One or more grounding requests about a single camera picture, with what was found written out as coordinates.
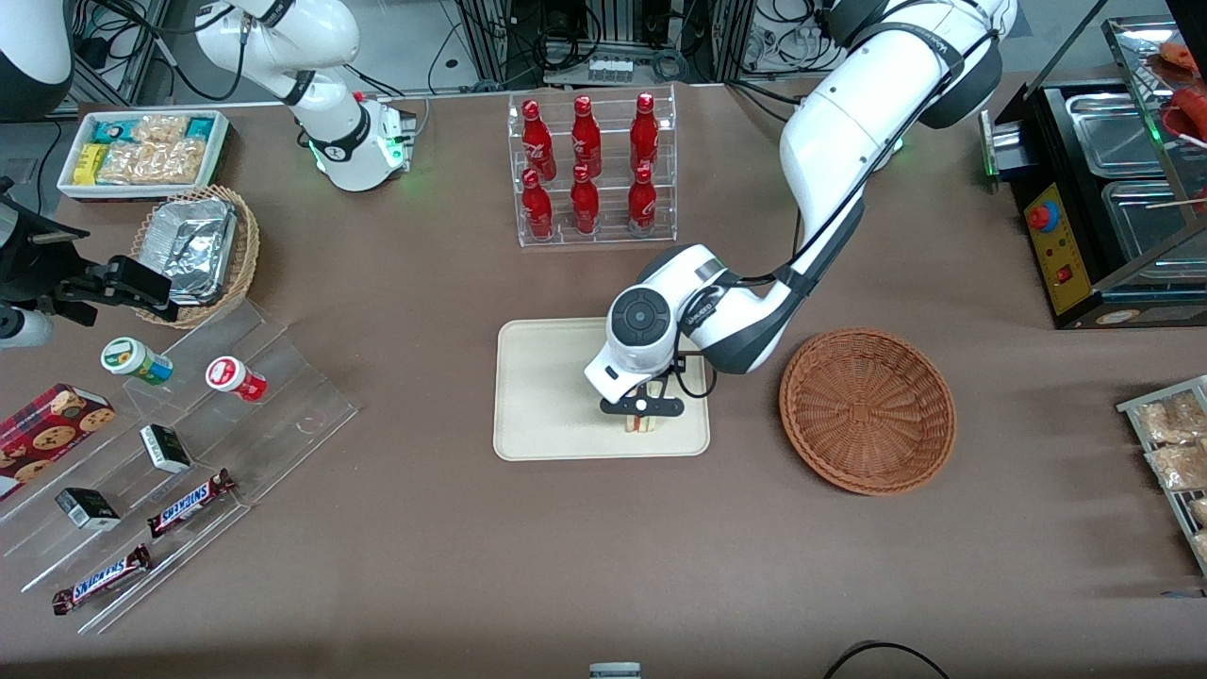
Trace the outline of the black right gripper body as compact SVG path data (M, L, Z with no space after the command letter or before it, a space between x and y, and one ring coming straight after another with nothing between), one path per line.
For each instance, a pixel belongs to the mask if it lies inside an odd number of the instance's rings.
M56 312L56 283L99 282L98 304L107 304L103 275L97 263L78 256L77 240L91 232L57 223L23 207L8 197L13 181L1 178L2 203L2 302L10 306Z

